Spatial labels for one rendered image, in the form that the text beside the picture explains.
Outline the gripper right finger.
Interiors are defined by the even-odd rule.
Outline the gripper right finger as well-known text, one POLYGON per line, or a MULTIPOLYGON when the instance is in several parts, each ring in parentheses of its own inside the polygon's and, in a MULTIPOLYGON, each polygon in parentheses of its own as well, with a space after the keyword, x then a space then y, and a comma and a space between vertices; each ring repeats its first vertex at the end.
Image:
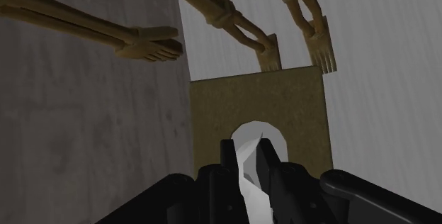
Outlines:
POLYGON ((256 172, 276 224, 442 224, 442 213, 343 170, 316 179, 280 161, 267 138, 256 147, 256 172))

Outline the tan tissue box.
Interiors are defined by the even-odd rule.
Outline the tan tissue box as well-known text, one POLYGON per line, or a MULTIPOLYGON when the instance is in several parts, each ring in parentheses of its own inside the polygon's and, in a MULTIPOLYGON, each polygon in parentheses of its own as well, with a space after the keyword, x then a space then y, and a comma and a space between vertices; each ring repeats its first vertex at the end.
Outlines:
POLYGON ((322 71, 301 67, 190 85, 193 163, 220 163, 220 142, 231 139, 248 224, 276 224, 256 172, 256 147, 271 141, 280 161, 301 164, 314 178, 332 169, 322 71))

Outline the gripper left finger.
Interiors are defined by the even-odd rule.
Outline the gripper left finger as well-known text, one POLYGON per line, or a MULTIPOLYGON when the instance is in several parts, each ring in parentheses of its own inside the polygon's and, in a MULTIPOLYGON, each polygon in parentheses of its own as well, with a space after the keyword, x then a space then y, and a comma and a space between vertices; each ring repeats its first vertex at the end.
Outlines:
POLYGON ((219 164, 169 174, 96 224, 248 224, 238 176, 234 141, 222 140, 219 164))

